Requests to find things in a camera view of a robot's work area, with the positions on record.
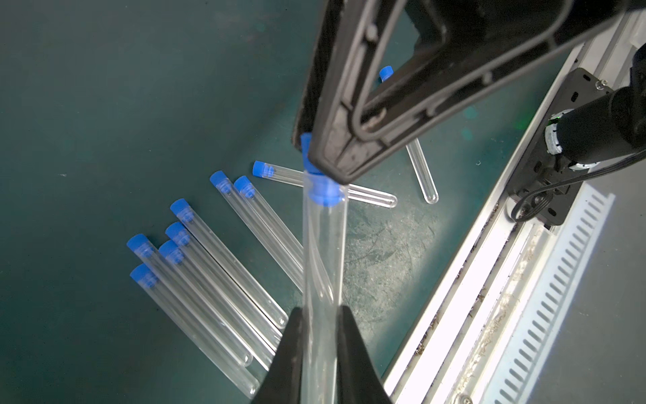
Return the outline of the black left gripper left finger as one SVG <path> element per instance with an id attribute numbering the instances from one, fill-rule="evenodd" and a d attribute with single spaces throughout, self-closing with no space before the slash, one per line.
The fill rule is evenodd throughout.
<path id="1" fill-rule="evenodd" d="M 257 390 L 252 404 L 300 403 L 304 355 L 304 315 L 294 308 L 284 328 L 274 360 Z"/>

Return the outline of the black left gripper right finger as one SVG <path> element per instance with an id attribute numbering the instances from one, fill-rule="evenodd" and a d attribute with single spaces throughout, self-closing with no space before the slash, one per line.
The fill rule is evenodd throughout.
<path id="1" fill-rule="evenodd" d="M 348 306 L 339 307 L 336 325 L 337 402 L 392 404 Z"/>

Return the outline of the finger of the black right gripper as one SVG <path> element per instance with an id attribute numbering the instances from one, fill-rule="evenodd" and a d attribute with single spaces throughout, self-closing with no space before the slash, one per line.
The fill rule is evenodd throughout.
<path id="1" fill-rule="evenodd" d="M 325 2 L 292 134 L 292 143 L 297 150 L 302 149 L 301 136 L 323 133 L 338 109 L 344 69 L 352 46 L 353 2 Z"/>
<path id="2" fill-rule="evenodd" d="M 310 161 L 348 184 L 492 90 L 609 28 L 628 1 L 352 1 L 338 109 Z"/>

